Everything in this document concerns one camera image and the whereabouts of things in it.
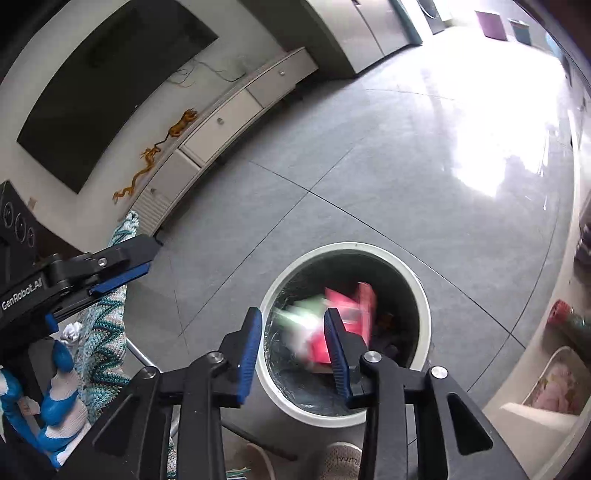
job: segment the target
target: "white slipper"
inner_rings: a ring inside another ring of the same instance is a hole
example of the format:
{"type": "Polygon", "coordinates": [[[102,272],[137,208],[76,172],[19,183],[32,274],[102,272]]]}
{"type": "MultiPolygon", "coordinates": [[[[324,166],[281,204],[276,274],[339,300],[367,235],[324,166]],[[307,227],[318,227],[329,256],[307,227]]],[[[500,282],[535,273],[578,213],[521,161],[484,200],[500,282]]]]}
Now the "white slipper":
{"type": "Polygon", "coordinates": [[[321,455],[318,480],[357,480],[361,466],[361,448],[352,443],[336,442],[321,455]]]}
{"type": "Polygon", "coordinates": [[[253,443],[247,443],[245,447],[236,453],[232,459],[233,468],[226,471],[227,478],[244,478],[247,480],[275,480],[275,471],[271,460],[265,450],[253,443]]]}

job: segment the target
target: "red bottle cap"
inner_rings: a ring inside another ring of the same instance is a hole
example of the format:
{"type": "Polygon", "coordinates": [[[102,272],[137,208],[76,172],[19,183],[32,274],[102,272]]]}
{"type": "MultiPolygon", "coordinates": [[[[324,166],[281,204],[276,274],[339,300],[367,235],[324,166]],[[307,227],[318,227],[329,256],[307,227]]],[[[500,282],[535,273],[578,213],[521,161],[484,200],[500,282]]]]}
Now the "red bottle cap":
{"type": "Polygon", "coordinates": [[[559,325],[566,322],[571,310],[572,309],[568,303],[562,300],[556,300],[556,303],[548,315],[548,323],[550,325],[559,325]]]}

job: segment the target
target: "dragon decoration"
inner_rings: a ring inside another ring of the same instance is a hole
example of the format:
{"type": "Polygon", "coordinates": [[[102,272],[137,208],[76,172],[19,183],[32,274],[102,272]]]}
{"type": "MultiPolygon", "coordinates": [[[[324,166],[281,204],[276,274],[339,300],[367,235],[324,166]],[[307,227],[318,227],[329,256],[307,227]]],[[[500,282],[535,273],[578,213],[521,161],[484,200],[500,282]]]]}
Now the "dragon decoration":
{"type": "Polygon", "coordinates": [[[123,190],[120,190],[113,194],[113,201],[115,203],[117,203],[117,200],[119,200],[120,198],[125,197],[126,194],[128,194],[131,197],[134,194],[135,182],[138,180],[138,178],[148,173],[150,170],[152,170],[152,168],[154,168],[154,165],[156,164],[154,157],[158,153],[162,152],[162,149],[159,147],[159,145],[166,142],[170,137],[180,137],[181,134],[185,131],[185,129],[189,126],[189,124],[193,122],[198,116],[199,113],[196,110],[192,108],[186,110],[185,113],[183,113],[181,119],[168,129],[168,132],[164,140],[155,143],[152,148],[145,149],[144,153],[140,155],[140,158],[143,158],[147,165],[145,166],[145,168],[142,168],[139,172],[137,172],[134,175],[134,177],[131,179],[130,186],[125,187],[123,190]]]}

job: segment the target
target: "knitted blanket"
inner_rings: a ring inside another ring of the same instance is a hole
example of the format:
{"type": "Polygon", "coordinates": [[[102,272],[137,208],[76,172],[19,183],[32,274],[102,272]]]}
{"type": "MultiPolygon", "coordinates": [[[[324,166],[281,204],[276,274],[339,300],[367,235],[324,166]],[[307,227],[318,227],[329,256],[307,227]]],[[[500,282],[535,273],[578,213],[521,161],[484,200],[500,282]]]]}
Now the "knitted blanket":
{"type": "MultiPolygon", "coordinates": [[[[138,214],[129,212],[113,233],[109,246],[134,237],[138,226],[138,214]]],[[[80,377],[80,398],[88,409],[91,424],[130,380],[123,372],[126,348],[123,312],[126,294],[127,287],[123,285],[80,312],[78,317],[82,329],[74,365],[80,377]]],[[[167,478],[176,479],[176,464],[176,447],[171,440],[168,445],[167,478]]]]}

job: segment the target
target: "speaker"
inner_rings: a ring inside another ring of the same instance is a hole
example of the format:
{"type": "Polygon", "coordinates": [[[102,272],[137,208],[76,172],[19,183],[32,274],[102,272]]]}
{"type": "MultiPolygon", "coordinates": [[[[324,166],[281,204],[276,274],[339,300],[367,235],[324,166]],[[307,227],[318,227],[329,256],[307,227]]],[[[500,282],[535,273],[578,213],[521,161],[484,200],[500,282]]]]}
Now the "speaker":
{"type": "Polygon", "coordinates": [[[0,183],[0,291],[37,260],[39,223],[9,180],[0,183]]]}

